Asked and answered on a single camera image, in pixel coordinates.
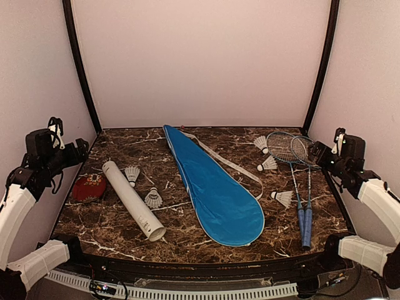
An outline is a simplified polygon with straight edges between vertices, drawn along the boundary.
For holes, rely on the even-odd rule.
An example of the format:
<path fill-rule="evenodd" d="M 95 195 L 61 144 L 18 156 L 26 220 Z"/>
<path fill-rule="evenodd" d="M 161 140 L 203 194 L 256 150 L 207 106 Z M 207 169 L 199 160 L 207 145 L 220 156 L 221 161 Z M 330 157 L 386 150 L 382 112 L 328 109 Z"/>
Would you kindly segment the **white shuttlecock tube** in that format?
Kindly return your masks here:
<path fill-rule="evenodd" d="M 102 165 L 102 171 L 119 199 L 148 240 L 154 242 L 161 239 L 166 233 L 166 228 L 145 205 L 134 188 L 131 187 L 116 163 L 114 161 L 105 162 Z"/>

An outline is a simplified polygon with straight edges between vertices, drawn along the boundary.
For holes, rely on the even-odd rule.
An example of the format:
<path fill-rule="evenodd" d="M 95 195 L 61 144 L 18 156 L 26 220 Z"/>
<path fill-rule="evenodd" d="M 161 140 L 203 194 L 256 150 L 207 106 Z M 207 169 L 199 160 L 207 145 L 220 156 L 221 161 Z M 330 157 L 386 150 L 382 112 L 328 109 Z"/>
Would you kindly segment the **blue racket bag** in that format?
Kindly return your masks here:
<path fill-rule="evenodd" d="M 254 196 L 222 165 L 261 184 L 246 169 L 224 159 L 193 134 L 170 125 L 163 126 L 167 145 L 176 160 L 184 187 L 204 232 L 223 246 L 242 247 L 263 232 L 264 213 Z"/>

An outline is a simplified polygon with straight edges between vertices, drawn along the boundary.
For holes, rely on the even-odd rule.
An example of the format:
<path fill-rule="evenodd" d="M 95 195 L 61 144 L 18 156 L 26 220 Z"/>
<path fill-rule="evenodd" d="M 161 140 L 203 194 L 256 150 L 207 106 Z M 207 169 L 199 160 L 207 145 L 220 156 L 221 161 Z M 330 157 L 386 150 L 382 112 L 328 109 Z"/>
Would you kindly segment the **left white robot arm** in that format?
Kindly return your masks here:
<path fill-rule="evenodd" d="M 64 169 L 88 158 L 89 143 L 81 138 L 66 144 L 63 122 L 51 117 L 44 129 L 30 132 L 20 166 L 7 176 L 1 200 L 1 299 L 25 299 L 31 288 L 54 268 L 65 263 L 75 273 L 88 268 L 76 236 L 58 236 L 17 261 L 9 261 L 11 246 L 33 206 L 44 190 L 56 194 L 61 186 L 54 178 Z"/>

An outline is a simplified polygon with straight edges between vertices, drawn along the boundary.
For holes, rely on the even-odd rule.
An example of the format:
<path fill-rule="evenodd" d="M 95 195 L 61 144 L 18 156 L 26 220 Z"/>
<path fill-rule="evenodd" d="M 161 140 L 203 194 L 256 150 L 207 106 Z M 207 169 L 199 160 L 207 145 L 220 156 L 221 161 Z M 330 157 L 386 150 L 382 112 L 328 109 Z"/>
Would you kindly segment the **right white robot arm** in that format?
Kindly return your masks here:
<path fill-rule="evenodd" d="M 339 178 L 339 186 L 380 219 L 396 246 L 385 246 L 358 235 L 331 236 L 331 247 L 320 255 L 319 266 L 332 271 L 343 259 L 350 259 L 381 276 L 388 288 L 398 289 L 399 198 L 374 171 L 364 169 L 365 149 L 364 139 L 346 134 L 346 130 L 339 127 L 335 132 L 334 147 L 315 141 L 308 147 L 307 156 L 322 170 Z"/>

